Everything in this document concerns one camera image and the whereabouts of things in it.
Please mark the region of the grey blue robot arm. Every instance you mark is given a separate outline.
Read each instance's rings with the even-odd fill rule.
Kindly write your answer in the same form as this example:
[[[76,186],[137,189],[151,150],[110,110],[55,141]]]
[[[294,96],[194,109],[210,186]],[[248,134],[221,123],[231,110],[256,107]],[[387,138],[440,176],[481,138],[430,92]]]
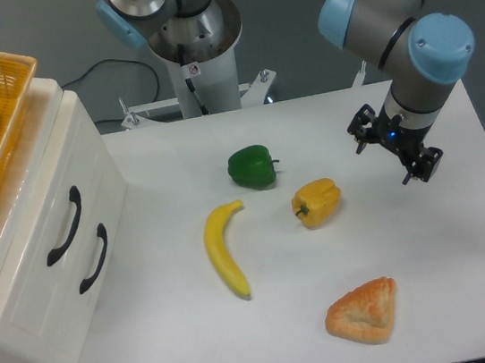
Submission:
[[[383,106],[363,106],[348,132],[359,148],[377,144],[399,158],[408,179],[428,181],[441,160],[424,138],[463,77],[475,48],[460,18],[442,13],[415,19],[426,0],[326,0],[318,30],[387,73]],[[169,70],[186,118],[240,109],[256,99],[242,93],[234,47],[242,19],[231,0],[99,0],[97,13],[125,45],[148,46]]]

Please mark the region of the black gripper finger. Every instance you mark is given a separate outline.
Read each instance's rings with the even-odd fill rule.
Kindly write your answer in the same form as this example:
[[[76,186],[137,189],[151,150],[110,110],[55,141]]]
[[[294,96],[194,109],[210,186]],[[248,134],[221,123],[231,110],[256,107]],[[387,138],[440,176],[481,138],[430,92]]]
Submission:
[[[347,132],[357,143],[356,154],[359,155],[368,144],[379,144],[376,131],[376,113],[369,105],[364,104],[348,125]]]
[[[402,184],[407,185],[412,179],[428,182],[438,168],[443,151],[439,148],[423,146],[418,147],[417,150],[400,151],[398,155],[406,170]]]

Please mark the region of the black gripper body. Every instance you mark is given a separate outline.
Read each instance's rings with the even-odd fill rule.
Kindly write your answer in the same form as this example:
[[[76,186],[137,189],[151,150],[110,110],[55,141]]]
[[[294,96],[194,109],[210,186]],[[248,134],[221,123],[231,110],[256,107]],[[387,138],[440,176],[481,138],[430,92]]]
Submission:
[[[421,146],[429,128],[408,129],[401,126],[398,115],[390,118],[385,112],[372,123],[375,143],[397,155],[404,166],[412,167],[421,162]]]

